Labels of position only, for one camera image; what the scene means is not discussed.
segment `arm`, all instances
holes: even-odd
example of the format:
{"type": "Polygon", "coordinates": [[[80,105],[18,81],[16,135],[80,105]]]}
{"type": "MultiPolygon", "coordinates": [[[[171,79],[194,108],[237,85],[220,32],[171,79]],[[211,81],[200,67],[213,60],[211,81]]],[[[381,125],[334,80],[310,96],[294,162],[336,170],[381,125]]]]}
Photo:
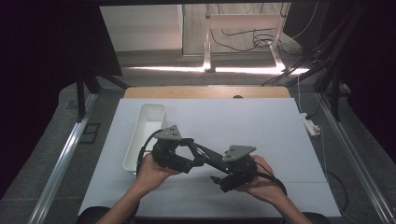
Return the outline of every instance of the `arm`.
{"type": "MultiPolygon", "coordinates": [[[[268,165],[263,157],[253,156],[253,160],[262,165],[268,172],[273,174],[272,168],[268,165]]],[[[266,170],[258,166],[258,171],[268,174],[266,170]]],[[[256,176],[250,183],[238,188],[260,201],[270,203],[289,224],[311,223],[286,196],[280,187],[262,177],[256,176]]]]}
{"type": "Polygon", "coordinates": [[[167,177],[177,174],[177,171],[160,167],[151,154],[146,155],[132,186],[97,223],[122,223],[146,194],[158,188],[167,177]]]}

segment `person's left hand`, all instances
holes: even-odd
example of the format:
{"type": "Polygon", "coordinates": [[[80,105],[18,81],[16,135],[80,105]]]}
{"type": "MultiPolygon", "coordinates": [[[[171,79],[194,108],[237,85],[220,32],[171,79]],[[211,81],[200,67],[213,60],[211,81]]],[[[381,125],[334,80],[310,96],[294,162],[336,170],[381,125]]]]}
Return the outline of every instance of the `person's left hand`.
{"type": "Polygon", "coordinates": [[[134,185],[147,194],[158,188],[167,177],[178,174],[180,174],[180,172],[159,166],[151,153],[149,153],[142,161],[134,185]]]}

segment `metal frame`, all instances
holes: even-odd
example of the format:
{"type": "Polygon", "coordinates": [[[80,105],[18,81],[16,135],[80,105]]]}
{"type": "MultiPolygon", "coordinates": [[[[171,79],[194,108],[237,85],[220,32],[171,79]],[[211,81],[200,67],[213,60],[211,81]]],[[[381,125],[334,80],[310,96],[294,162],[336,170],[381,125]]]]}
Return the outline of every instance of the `metal frame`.
{"type": "Polygon", "coordinates": [[[78,145],[78,140],[84,132],[88,119],[91,116],[91,111],[96,101],[96,98],[96,94],[90,94],[90,96],[88,97],[87,103],[85,104],[86,113],[81,122],[77,122],[72,132],[70,133],[69,138],[64,145],[64,149],[62,150],[62,153],[59,156],[55,167],[53,168],[46,187],[44,187],[41,196],[38,199],[37,204],[35,205],[35,209],[33,210],[33,213],[29,218],[28,223],[36,224],[44,222],[44,219],[46,218],[47,213],[50,210],[50,206],[56,195],[56,192],[58,191],[58,188],[62,183],[69,162],[71,161],[75,149],[78,145]]]}
{"type": "Polygon", "coordinates": [[[353,146],[349,137],[347,136],[347,132],[344,130],[344,127],[341,122],[338,122],[334,116],[332,115],[332,111],[330,110],[330,103],[326,99],[326,97],[322,97],[317,93],[318,100],[322,101],[322,109],[324,110],[330,124],[332,125],[335,134],[340,141],[346,156],[348,157],[350,163],[352,164],[355,173],[357,174],[361,184],[366,190],[367,195],[369,196],[375,211],[378,213],[381,218],[382,223],[396,224],[394,211],[389,207],[387,200],[379,189],[378,185],[374,182],[370,173],[368,172],[366,166],[364,165],[361,157],[357,149],[353,146]]]}
{"type": "Polygon", "coordinates": [[[260,29],[276,29],[276,35],[273,42],[269,46],[274,61],[276,63],[276,68],[283,70],[285,65],[276,50],[277,43],[279,41],[280,35],[283,31],[283,25],[285,24],[290,3],[285,3],[282,7],[279,15],[241,15],[241,14],[213,14],[209,12],[209,4],[206,4],[206,34],[204,43],[204,65],[203,68],[206,72],[213,70],[211,64],[210,56],[210,29],[220,29],[222,28],[260,28],[260,29]]]}

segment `aluminum rail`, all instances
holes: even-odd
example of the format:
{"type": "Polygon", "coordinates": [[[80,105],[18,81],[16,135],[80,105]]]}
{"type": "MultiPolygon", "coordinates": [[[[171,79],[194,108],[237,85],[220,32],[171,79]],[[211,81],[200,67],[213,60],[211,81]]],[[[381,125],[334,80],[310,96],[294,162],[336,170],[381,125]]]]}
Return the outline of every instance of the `aluminum rail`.
{"type": "Polygon", "coordinates": [[[96,101],[96,98],[96,94],[90,94],[90,96],[88,97],[84,118],[80,123],[75,124],[72,132],[70,133],[69,138],[64,145],[64,149],[62,150],[62,153],[59,156],[59,159],[52,170],[46,187],[44,187],[43,192],[41,193],[40,198],[35,205],[35,209],[33,210],[33,213],[30,216],[28,223],[36,224],[44,222],[44,219],[46,218],[47,213],[50,210],[50,206],[53,202],[56,192],[58,191],[58,188],[62,183],[64,174],[78,145],[78,140],[84,132],[85,126],[88,123],[88,119],[91,115],[91,111],[94,102],[96,101]]]}
{"type": "Polygon", "coordinates": [[[361,157],[359,156],[356,148],[353,146],[352,142],[348,138],[343,125],[341,124],[341,122],[336,121],[334,116],[332,115],[332,112],[329,109],[329,101],[326,99],[326,97],[322,97],[319,94],[317,94],[317,97],[319,101],[322,98],[322,108],[330,124],[332,125],[332,128],[334,129],[335,134],[337,135],[350,163],[352,164],[353,169],[355,170],[359,180],[361,181],[361,184],[366,190],[366,193],[369,196],[376,212],[381,218],[382,223],[396,224],[394,210],[389,208],[387,200],[385,199],[378,185],[375,183],[375,181],[367,171],[367,168],[361,160],[361,157]]]}

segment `hand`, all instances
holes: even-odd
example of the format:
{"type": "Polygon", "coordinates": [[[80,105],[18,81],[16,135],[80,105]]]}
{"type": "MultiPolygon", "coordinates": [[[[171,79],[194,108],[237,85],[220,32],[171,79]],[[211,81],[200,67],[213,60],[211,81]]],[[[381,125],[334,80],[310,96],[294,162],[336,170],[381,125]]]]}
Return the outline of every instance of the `hand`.
{"type": "MultiPolygon", "coordinates": [[[[267,161],[261,156],[252,156],[258,163],[258,172],[274,175],[274,171],[267,161]]],[[[239,187],[237,190],[244,191],[253,197],[270,203],[290,224],[311,223],[295,206],[295,204],[283,193],[282,189],[271,180],[256,176],[250,183],[239,187]]]]}
{"type": "MultiPolygon", "coordinates": [[[[263,157],[252,156],[252,159],[258,163],[258,172],[267,175],[274,175],[273,169],[263,157]]],[[[256,176],[250,183],[239,187],[237,190],[244,191],[267,203],[274,203],[279,197],[285,196],[282,189],[276,183],[259,176],[256,176]]]]}
{"type": "Polygon", "coordinates": [[[137,189],[141,189],[144,194],[147,194],[158,188],[167,177],[178,174],[180,172],[159,166],[151,153],[149,153],[142,161],[134,186],[137,189]]]}

